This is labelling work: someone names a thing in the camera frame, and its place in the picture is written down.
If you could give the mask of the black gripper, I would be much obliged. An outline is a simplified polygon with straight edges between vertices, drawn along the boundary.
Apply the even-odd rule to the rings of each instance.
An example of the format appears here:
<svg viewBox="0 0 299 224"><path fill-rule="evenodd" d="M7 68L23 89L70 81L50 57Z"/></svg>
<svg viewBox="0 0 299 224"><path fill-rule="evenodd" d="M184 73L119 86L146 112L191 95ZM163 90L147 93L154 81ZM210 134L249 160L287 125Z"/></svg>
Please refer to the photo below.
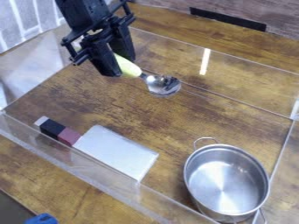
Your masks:
<svg viewBox="0 0 299 224"><path fill-rule="evenodd" d="M122 75L116 56L136 60L128 26L136 17L128 0L116 0L108 7L106 0L55 0L71 32L60 44L70 52L75 65L90 59L98 71L108 77Z"/></svg>

